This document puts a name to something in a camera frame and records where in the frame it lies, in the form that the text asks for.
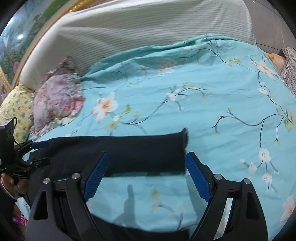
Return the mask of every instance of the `blanket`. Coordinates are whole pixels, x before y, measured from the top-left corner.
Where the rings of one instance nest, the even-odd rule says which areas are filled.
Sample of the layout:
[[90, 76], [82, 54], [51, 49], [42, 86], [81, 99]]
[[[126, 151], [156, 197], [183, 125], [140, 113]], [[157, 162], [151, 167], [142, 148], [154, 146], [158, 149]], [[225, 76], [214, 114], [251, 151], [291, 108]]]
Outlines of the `blanket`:
[[[160, 135], [186, 127], [186, 150], [213, 173], [251, 179], [270, 240], [285, 224], [295, 207], [296, 101], [259, 48], [201, 35], [112, 55], [82, 79], [81, 113], [40, 140]], [[186, 173], [105, 177], [88, 207], [117, 225], [165, 232], [195, 227], [206, 204]]]

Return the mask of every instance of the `person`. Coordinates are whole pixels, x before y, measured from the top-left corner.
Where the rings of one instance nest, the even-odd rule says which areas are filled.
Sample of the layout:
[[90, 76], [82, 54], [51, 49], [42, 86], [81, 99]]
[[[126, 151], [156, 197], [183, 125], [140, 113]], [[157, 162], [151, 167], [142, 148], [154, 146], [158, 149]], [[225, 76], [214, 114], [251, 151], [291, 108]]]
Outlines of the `person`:
[[12, 216], [19, 216], [19, 209], [15, 202], [19, 194], [25, 194], [29, 190], [28, 180], [20, 179], [15, 185], [14, 179], [1, 174], [0, 179], [0, 237], [3, 240], [23, 241], [25, 240], [26, 227], [14, 223]]

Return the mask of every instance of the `black cloth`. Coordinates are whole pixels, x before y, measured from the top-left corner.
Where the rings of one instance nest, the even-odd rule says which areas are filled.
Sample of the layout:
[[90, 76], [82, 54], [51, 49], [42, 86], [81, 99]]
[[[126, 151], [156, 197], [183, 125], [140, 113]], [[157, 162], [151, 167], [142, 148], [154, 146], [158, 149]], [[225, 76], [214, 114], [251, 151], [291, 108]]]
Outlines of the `black cloth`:
[[187, 130], [158, 136], [61, 137], [48, 140], [49, 147], [30, 154], [30, 161], [50, 158], [30, 179], [29, 203], [33, 203], [44, 178], [60, 180], [80, 173], [100, 152], [109, 155], [105, 177], [127, 172], [185, 172]]

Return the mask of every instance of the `pillow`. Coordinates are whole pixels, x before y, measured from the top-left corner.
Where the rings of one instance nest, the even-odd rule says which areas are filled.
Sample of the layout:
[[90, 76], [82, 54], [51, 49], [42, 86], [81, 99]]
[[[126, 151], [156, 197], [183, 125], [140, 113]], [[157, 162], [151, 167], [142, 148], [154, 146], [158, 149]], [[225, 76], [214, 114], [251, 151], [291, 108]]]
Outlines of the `pillow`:
[[83, 106], [80, 76], [69, 68], [70, 58], [43, 79], [43, 85], [34, 97], [34, 125], [30, 137], [36, 140], [53, 128], [71, 122]]
[[5, 98], [0, 107], [0, 122], [6, 119], [17, 118], [14, 137], [18, 143], [25, 142], [29, 130], [33, 125], [33, 91], [20, 84], [16, 86]]
[[296, 50], [285, 47], [283, 53], [287, 59], [281, 71], [281, 77], [286, 83], [293, 96], [296, 97]]
[[115, 53], [207, 33], [256, 43], [243, 0], [107, 1], [67, 13], [50, 27], [24, 65], [20, 83], [36, 90], [44, 74], [67, 55], [84, 74], [91, 65]]
[[265, 53], [265, 54], [270, 59], [270, 61], [273, 63], [276, 71], [280, 74], [281, 70], [283, 69], [283, 66], [286, 62], [286, 59], [278, 54], [275, 54], [275, 53]]

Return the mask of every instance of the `white flower print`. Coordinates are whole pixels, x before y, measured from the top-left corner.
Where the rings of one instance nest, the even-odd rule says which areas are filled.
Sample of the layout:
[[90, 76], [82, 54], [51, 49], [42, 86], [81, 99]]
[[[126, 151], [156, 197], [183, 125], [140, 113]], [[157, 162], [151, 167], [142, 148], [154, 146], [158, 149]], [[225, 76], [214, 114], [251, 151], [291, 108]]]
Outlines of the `white flower print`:
[[257, 171], [257, 166], [254, 163], [250, 163], [249, 169], [248, 169], [248, 173], [250, 175], [253, 175], [255, 172]]
[[268, 94], [267, 90], [264, 90], [262, 88], [258, 88], [257, 90], [260, 91], [262, 94], [265, 94], [265, 95]]
[[174, 93], [166, 93], [166, 95], [168, 100], [171, 100], [171, 101], [175, 101], [177, 98]]
[[264, 162], [270, 162], [271, 161], [271, 157], [269, 156], [269, 151], [267, 149], [261, 148], [259, 150], [259, 154], [258, 157], [261, 161]]
[[96, 115], [96, 121], [101, 122], [107, 113], [118, 108], [118, 102], [114, 100], [115, 92], [111, 92], [107, 98], [100, 98], [97, 100], [97, 105], [93, 108], [92, 113]]
[[260, 60], [259, 63], [256, 61], [252, 61], [251, 63], [256, 65], [260, 72], [266, 73], [272, 80], [274, 80], [274, 74], [276, 73], [268, 68], [262, 60]]
[[294, 195], [288, 196], [287, 200], [283, 204], [285, 211], [281, 216], [281, 221], [287, 220], [291, 216], [295, 206], [296, 206], [296, 202], [294, 201]]
[[176, 89], [172, 93], [166, 93], [167, 99], [171, 101], [175, 101], [177, 98], [177, 94], [179, 93], [180, 89]]
[[262, 176], [262, 180], [268, 184], [271, 184], [272, 183], [272, 175], [269, 175], [268, 173], [265, 173], [263, 176]]
[[164, 73], [174, 72], [173, 67], [177, 65], [177, 61], [173, 59], [165, 59], [158, 63], [159, 69], [157, 69], [157, 76], [162, 76]]
[[120, 116], [119, 115], [116, 115], [116, 116], [113, 117], [113, 121], [114, 122], [119, 121], [119, 119], [120, 119]]

